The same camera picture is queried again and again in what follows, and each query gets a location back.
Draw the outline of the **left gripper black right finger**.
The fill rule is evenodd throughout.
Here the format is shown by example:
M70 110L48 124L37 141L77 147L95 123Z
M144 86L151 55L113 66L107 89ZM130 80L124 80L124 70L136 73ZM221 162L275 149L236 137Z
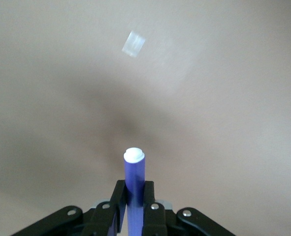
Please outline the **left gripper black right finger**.
M144 185L143 236L232 236L233 233L192 207L175 213L155 199L154 183Z

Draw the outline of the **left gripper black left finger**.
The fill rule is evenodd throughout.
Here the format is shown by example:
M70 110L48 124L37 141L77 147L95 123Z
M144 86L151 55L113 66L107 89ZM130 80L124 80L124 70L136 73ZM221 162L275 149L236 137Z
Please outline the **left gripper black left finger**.
M117 181L110 200L87 212L65 206L14 233L15 236L115 236L121 232L126 207L124 180Z

